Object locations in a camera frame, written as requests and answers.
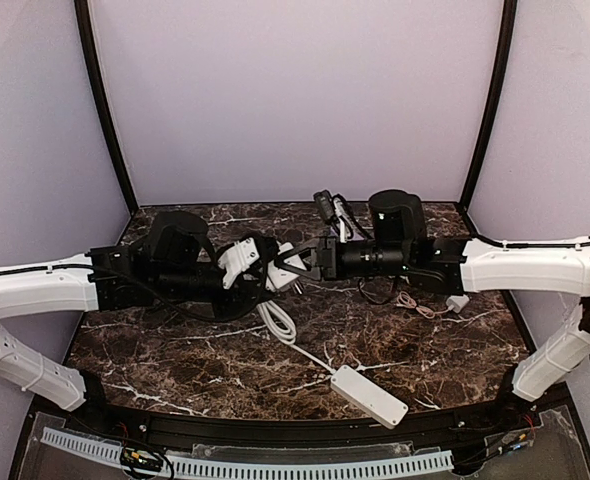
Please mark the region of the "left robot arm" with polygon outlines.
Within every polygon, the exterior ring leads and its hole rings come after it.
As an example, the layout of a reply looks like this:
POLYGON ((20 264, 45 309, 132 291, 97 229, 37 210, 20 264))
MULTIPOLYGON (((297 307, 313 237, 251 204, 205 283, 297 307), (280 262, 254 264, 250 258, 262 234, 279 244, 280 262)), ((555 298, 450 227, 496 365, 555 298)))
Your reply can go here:
POLYGON ((263 243, 248 238, 209 261, 187 250, 165 255, 108 247, 41 264, 0 267, 0 378, 63 411, 101 404, 104 390, 97 376, 25 345, 2 320, 162 304, 190 320, 234 321, 265 299, 269 263, 263 243))

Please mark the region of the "white cube socket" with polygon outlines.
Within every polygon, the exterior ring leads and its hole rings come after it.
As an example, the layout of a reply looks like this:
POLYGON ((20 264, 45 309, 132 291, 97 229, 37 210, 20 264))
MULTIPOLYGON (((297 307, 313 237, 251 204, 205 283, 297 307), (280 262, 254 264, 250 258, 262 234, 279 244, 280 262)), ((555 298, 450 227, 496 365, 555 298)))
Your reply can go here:
MULTIPOLYGON (((287 258, 285 263, 300 270, 305 268, 304 262, 299 255, 293 255, 287 258)), ((272 260, 268 264, 266 289, 270 292, 284 292, 296 283, 298 278, 299 275, 297 273, 276 267, 275 261, 272 260)))

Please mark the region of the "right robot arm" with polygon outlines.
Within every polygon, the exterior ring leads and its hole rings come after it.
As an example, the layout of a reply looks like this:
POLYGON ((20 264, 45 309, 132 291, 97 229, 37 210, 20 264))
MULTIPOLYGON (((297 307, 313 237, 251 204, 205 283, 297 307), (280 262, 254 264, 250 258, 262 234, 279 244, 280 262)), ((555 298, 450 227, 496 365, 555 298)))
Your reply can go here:
POLYGON ((313 280, 396 277, 441 295, 495 290, 574 294, 569 319, 511 378, 515 398, 533 403, 590 356, 590 236, 544 242, 375 237, 345 243, 320 237, 288 250, 275 265, 313 280))

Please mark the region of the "white plug with cable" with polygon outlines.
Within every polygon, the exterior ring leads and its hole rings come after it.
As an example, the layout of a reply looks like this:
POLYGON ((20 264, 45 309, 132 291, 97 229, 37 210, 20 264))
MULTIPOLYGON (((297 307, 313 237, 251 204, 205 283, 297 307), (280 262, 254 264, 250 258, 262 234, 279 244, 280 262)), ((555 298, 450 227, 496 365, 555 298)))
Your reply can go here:
POLYGON ((323 360, 317 358, 296 344, 298 332, 294 320, 274 301, 260 303, 256 309, 269 332, 279 342, 305 356, 310 361, 329 372, 331 375, 336 372, 336 370, 331 365, 327 364, 323 360))

